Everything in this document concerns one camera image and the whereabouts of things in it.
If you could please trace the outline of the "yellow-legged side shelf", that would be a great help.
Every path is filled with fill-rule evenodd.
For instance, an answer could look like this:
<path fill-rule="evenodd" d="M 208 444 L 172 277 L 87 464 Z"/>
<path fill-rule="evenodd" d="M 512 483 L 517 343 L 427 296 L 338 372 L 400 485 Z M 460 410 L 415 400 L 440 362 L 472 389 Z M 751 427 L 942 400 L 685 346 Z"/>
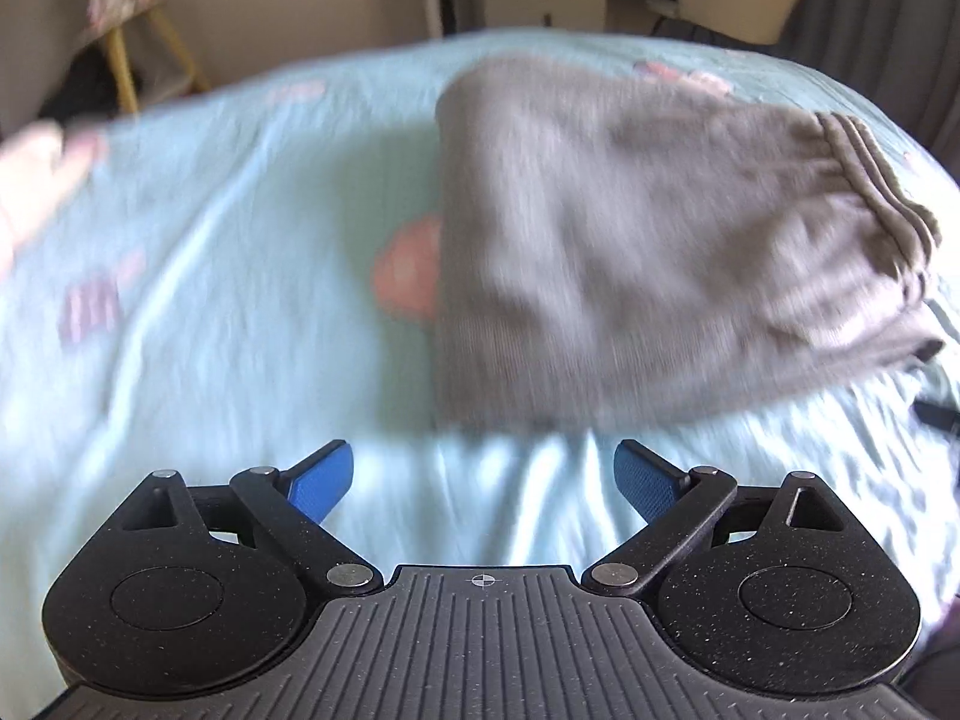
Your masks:
<path fill-rule="evenodd" d="M 172 99 L 208 93 L 212 85 L 166 11 L 167 0 L 137 0 L 78 34 L 78 50 L 98 46 L 117 88 L 122 115 Z"/>

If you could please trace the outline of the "light blue printed bed sheet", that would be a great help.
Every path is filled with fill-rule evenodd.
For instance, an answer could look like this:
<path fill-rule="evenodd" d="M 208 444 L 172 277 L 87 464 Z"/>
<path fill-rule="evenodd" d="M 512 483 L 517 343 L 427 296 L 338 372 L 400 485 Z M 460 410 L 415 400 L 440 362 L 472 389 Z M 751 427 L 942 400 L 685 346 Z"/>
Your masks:
<path fill-rule="evenodd" d="M 5 717 L 62 692 L 44 596 L 156 468 L 221 484 L 346 440 L 355 481 L 327 525 L 383 571 L 582 569 L 640 528 L 608 437 L 437 433 L 427 330 L 371 294 L 376 255 L 438 203 L 439 93 L 514 52 L 615 75 L 661 62 L 739 98 L 861 117 L 942 224 L 934 309 L 957 327 L 957 185 L 862 96 L 765 55 L 476 32 L 290 65 L 112 124 L 85 187 L 2 283 Z"/>

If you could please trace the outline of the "black clothing pile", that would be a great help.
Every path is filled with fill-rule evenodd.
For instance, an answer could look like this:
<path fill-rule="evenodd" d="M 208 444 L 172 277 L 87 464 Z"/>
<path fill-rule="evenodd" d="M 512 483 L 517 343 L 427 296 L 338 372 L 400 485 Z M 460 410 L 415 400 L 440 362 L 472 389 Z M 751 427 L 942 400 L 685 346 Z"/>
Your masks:
<path fill-rule="evenodd" d="M 116 78 L 106 56 L 98 46 L 88 46 L 73 57 L 60 85 L 39 107 L 37 117 L 65 125 L 76 119 L 112 117 L 119 109 Z"/>

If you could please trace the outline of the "grey knit pants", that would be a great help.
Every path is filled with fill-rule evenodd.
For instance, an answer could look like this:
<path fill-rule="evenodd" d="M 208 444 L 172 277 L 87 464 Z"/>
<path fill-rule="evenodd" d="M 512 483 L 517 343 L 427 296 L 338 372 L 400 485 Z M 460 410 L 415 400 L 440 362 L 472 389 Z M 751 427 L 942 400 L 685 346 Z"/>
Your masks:
<path fill-rule="evenodd" d="M 505 57 L 436 122 L 443 422 L 664 426 L 944 346 L 939 224 L 852 115 Z"/>

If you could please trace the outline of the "grey curtain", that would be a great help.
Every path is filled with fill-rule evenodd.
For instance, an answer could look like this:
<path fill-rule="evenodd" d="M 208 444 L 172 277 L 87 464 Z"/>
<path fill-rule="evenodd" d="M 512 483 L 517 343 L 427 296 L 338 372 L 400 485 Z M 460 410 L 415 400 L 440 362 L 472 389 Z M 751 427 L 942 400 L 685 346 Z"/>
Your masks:
<path fill-rule="evenodd" d="M 958 174 L 958 0 L 802 0 L 776 54 L 871 99 Z"/>

